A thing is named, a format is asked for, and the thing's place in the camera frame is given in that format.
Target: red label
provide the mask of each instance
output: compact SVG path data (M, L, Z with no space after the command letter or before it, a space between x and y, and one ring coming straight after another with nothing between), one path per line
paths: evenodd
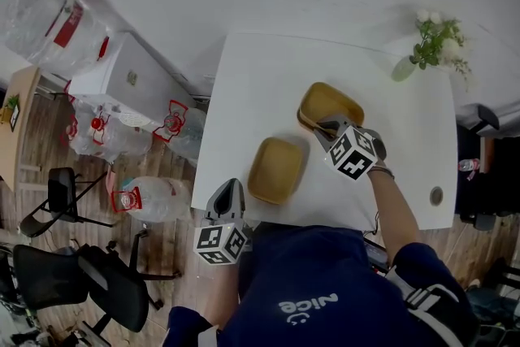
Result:
M71 40L72 35L78 25L80 24L81 16L83 16L83 7L78 2L74 2L72 6L71 15L68 17L67 21L63 24L62 28L59 30L58 35L54 39L54 43L65 48L68 42Z

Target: wooden tray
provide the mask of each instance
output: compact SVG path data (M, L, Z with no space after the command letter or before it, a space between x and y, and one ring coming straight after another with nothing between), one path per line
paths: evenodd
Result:
M302 159L299 146L268 137L258 147L249 172L249 193L271 204L283 204L293 193Z
M362 126L365 112L352 98L325 83L314 83L301 100L298 119L301 126L312 131L324 117L343 114Z

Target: white table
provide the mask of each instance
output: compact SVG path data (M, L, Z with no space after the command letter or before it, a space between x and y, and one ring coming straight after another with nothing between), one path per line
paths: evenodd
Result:
M389 78L400 57L333 42L260 34L227 37L206 120L192 205L204 210L213 192L236 177L245 188L246 218L296 225L374 228L371 183L337 175L323 162L314 135L297 122L306 90L324 81L365 111L379 132L420 228L448 228L457 191L457 132L447 74L429 68L396 83ZM285 206L261 202L247 191L249 169L269 136L305 151L296 192ZM433 187L444 199L430 203Z

